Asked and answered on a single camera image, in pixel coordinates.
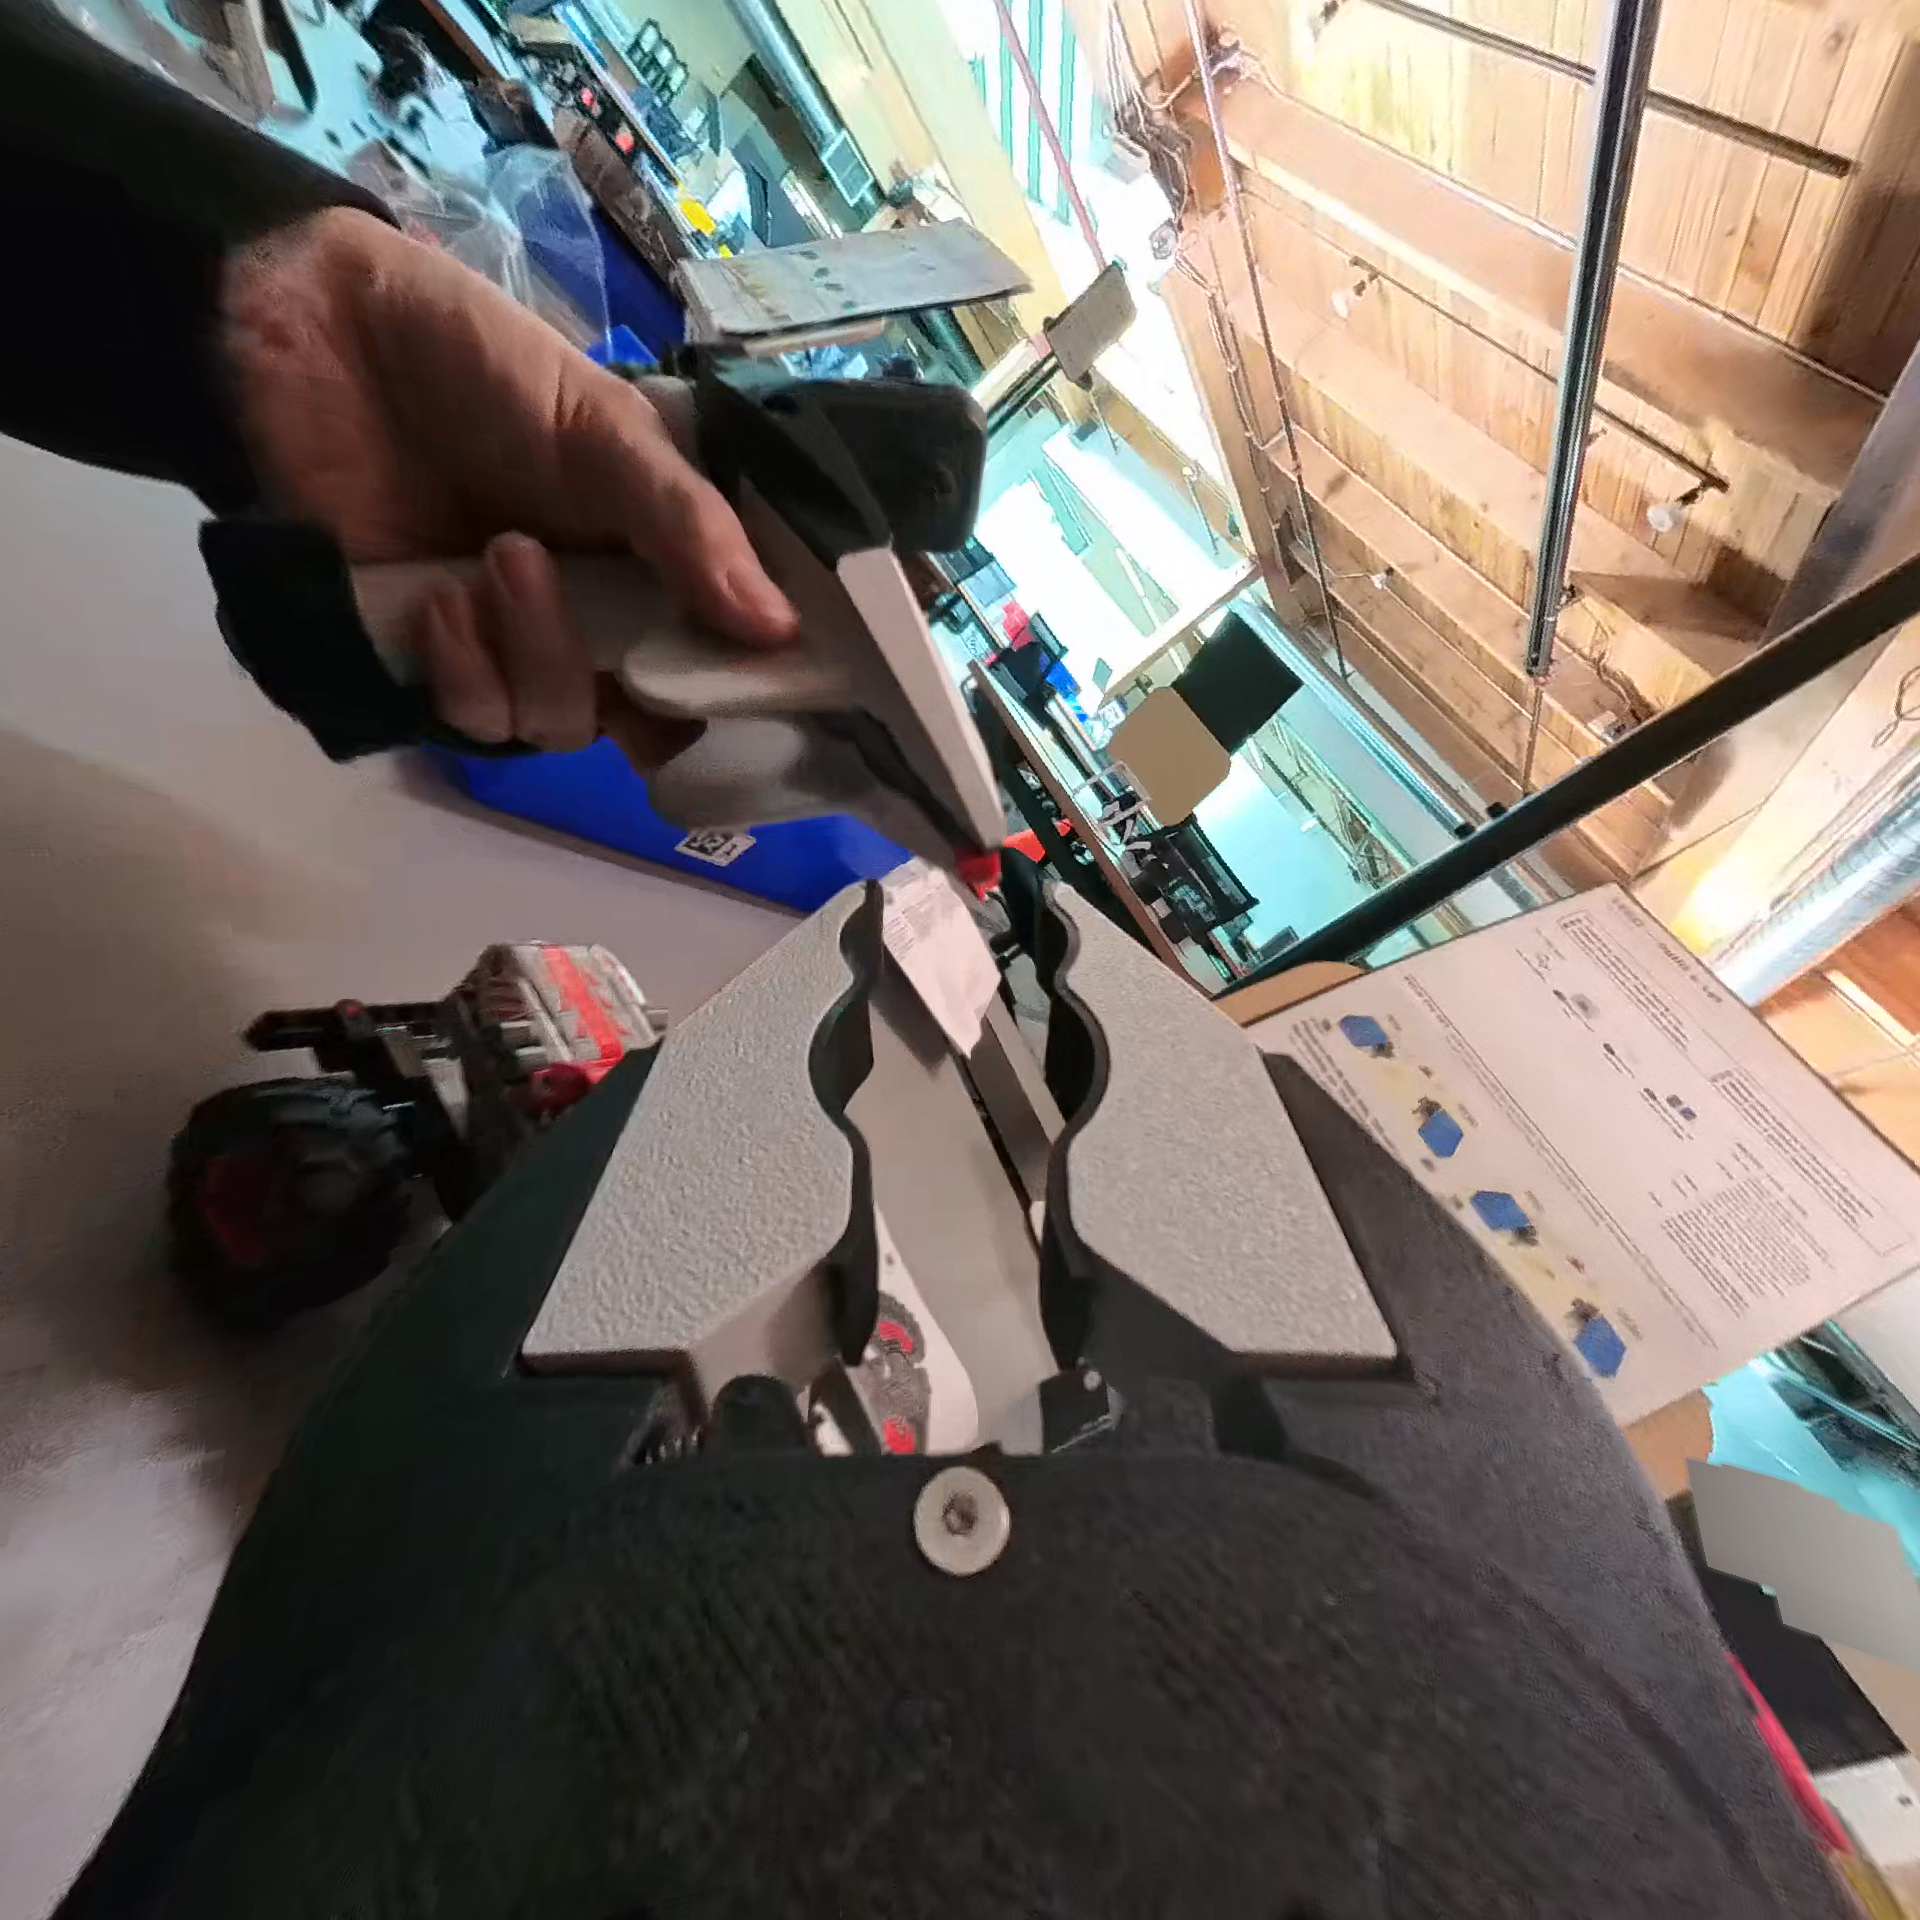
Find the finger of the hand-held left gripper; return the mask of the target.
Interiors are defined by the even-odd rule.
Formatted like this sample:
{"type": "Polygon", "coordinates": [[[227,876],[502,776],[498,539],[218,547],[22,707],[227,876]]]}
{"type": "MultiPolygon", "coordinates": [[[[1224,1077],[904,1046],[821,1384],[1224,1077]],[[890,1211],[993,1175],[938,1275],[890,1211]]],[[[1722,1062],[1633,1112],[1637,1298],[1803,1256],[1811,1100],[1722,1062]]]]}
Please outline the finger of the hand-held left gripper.
{"type": "Polygon", "coordinates": [[[926,856],[998,855],[1002,789],[897,552],[857,549],[833,572],[857,623],[849,643],[857,751],[888,799],[912,813],[926,856]]]}

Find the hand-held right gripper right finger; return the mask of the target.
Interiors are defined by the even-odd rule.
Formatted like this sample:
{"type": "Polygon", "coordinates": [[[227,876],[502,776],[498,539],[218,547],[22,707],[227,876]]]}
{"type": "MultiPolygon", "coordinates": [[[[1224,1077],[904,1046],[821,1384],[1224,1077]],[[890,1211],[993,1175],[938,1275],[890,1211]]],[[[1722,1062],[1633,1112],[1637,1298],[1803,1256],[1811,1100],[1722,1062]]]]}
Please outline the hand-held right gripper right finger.
{"type": "Polygon", "coordinates": [[[1040,910],[1040,1316],[1106,1381],[1389,1379],[1402,1347],[1261,1046],[1079,894],[1040,910]]]}

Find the white desk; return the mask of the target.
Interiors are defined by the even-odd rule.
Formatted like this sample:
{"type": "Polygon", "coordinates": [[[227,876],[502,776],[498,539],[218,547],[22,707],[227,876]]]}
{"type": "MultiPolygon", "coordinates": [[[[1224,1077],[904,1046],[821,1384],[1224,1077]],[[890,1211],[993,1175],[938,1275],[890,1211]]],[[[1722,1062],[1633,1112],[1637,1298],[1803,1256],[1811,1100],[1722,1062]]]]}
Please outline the white desk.
{"type": "Polygon", "coordinates": [[[183,491],[5,443],[3,1907],[50,1914],[171,1709],[233,1541],[375,1293],[253,1343],[165,1270],[183,1116],[272,1005],[607,943],[672,1015],[792,924],[326,760],[215,631],[183,491]]]}

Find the person's left hand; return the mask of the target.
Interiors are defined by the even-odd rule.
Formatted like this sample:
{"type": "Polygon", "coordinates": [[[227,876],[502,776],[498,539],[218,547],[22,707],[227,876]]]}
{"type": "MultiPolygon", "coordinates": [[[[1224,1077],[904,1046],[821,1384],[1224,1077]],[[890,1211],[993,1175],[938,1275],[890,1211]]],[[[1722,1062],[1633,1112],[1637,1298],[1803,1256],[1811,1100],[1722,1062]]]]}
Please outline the person's left hand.
{"type": "Polygon", "coordinates": [[[685,451],[688,407],[637,386],[457,258],[326,207],[224,268],[224,357],[269,508],[351,565],[474,559],[411,612],[403,651],[440,720],[480,744],[649,773],[698,730],[592,666],[560,552],[625,549],[696,623],[782,645],[798,615],[685,451]]]}

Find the grey display board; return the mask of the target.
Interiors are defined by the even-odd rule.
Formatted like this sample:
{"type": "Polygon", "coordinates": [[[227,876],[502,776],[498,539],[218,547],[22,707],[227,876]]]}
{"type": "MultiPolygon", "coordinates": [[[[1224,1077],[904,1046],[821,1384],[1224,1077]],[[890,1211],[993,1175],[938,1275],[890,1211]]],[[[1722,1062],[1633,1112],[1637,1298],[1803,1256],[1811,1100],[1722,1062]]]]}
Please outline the grey display board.
{"type": "Polygon", "coordinates": [[[675,269],[688,336],[746,349],[850,338],[941,307],[1025,298],[1031,278],[965,221],[911,223],[690,255],[675,269]]]}

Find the toy instruction booklet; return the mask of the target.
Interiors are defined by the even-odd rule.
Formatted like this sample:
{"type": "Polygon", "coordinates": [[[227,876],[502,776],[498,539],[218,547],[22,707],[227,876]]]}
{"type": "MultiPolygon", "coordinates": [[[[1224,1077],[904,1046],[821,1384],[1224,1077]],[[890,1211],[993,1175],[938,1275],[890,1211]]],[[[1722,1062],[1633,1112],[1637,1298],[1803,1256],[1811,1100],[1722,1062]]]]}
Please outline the toy instruction booklet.
{"type": "Polygon", "coordinates": [[[1064,1130],[1038,1054],[993,1004],[955,1054],[890,973],[872,1010],[873,1070],[850,1112],[872,1149],[880,1320],[863,1362],[819,1381],[830,1453],[1042,1448],[1058,1362],[1040,1324],[1040,1213],[1064,1130]]]}

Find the beige rounded panel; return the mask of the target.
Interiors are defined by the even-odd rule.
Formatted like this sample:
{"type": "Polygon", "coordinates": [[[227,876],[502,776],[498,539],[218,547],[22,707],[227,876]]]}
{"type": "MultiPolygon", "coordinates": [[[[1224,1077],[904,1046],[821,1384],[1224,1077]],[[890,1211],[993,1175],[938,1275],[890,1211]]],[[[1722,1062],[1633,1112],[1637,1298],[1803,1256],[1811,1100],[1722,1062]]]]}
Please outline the beige rounded panel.
{"type": "Polygon", "coordinates": [[[1152,688],[1109,741],[1146,810],[1163,827],[1184,826],[1233,774],[1233,754],[1177,688],[1152,688]]]}

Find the white paper slip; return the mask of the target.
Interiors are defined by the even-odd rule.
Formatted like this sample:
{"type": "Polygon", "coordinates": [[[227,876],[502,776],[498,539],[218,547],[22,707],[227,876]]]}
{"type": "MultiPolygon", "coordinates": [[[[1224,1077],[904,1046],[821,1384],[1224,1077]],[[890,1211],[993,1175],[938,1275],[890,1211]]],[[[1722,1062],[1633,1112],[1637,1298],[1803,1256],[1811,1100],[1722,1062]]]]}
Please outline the white paper slip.
{"type": "Polygon", "coordinates": [[[911,856],[882,882],[886,948],[958,1059],[982,1042],[1002,988],[977,898],[950,871],[911,856]]]}

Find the small blue plastic bin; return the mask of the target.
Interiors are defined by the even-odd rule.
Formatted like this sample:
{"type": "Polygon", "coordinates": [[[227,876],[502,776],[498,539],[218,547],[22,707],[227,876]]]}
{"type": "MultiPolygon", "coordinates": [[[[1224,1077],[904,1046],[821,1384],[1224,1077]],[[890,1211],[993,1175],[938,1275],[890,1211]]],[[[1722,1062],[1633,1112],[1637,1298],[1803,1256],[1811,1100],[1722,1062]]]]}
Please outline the small blue plastic bin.
{"type": "Polygon", "coordinates": [[[592,232],[605,263],[609,327],[591,347],[605,367],[669,367],[687,343],[687,311],[675,284],[682,254],[651,210],[637,199],[609,207],[591,196],[592,232]]]}

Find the large blue plastic bin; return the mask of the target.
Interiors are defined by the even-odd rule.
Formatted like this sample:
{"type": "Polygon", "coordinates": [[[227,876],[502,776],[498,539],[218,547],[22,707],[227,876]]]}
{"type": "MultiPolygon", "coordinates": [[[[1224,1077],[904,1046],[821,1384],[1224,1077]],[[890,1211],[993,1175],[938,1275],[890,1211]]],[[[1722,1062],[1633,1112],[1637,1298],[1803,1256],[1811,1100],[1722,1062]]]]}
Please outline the large blue plastic bin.
{"type": "Polygon", "coordinates": [[[655,810],[645,779],[609,741],[574,754],[512,759],[426,748],[422,759],[494,815],[800,914],[857,880],[886,880],[911,860],[846,815],[718,830],[675,826],[655,810]]]}

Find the clear plastic bag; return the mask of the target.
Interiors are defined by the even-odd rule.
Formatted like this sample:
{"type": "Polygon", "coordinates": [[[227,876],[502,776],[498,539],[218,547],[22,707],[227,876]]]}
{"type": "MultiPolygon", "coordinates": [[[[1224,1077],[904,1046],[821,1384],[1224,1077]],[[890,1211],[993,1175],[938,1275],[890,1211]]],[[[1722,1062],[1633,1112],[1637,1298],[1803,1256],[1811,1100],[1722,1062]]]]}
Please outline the clear plastic bag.
{"type": "Polygon", "coordinates": [[[347,179],[378,194],[400,227],[529,307],[591,349],[610,327],[609,272],[592,203],[560,150],[511,146],[454,164],[371,140],[347,179]]]}

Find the black pole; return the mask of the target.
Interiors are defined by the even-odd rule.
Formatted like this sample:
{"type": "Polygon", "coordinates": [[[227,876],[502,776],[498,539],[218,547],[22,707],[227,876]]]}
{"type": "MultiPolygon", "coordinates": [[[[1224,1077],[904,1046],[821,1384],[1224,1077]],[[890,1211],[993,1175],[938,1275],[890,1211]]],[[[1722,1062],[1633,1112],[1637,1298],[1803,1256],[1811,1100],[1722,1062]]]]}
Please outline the black pole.
{"type": "Polygon", "coordinates": [[[1363,960],[1438,904],[1790,699],[1890,636],[1917,612],[1918,557],[1910,555],[1811,612],[1685,704],[1647,720],[1600,754],[1577,760],[1573,771],[1473,830],[1442,855],[1287,946],[1278,958],[1262,963],[1242,978],[1239,990],[1248,992],[1309,964],[1363,960]]]}

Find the sign on metal post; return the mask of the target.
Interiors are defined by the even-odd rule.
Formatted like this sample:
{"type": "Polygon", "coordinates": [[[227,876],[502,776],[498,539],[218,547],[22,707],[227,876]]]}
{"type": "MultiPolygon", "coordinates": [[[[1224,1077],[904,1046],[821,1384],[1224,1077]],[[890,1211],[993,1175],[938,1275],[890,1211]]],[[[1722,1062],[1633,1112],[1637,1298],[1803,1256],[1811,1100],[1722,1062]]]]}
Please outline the sign on metal post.
{"type": "Polygon", "coordinates": [[[977,391],[991,435],[1014,424],[1051,386],[1091,394],[1097,362],[1137,324],[1137,300],[1126,264],[1111,260],[1091,285],[1048,320],[1040,333],[1014,352],[977,391]]]}

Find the silver ventilation duct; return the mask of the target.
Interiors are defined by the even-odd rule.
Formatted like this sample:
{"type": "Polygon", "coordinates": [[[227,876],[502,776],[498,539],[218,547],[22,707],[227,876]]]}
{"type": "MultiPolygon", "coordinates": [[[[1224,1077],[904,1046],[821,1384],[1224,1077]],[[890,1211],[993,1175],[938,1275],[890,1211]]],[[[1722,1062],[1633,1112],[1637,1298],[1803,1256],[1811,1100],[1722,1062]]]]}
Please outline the silver ventilation duct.
{"type": "Polygon", "coordinates": [[[1835,848],[1786,900],[1711,960],[1717,980],[1759,1005],[1818,968],[1918,891],[1918,782],[1835,848]]]}

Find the metal ceiling rail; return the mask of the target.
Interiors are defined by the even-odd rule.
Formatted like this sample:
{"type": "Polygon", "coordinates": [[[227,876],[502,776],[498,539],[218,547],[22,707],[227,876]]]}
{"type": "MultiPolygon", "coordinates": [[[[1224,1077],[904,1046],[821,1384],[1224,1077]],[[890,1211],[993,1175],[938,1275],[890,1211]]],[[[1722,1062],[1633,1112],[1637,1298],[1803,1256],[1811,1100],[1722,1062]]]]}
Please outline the metal ceiling rail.
{"type": "Polygon", "coordinates": [[[1544,525],[1528,602],[1526,672],[1539,688],[1552,672],[1560,612],[1568,599],[1568,555],[1659,20],[1659,3],[1615,3],[1592,85],[1589,179],[1568,276],[1552,443],[1544,474],[1544,525]]]}

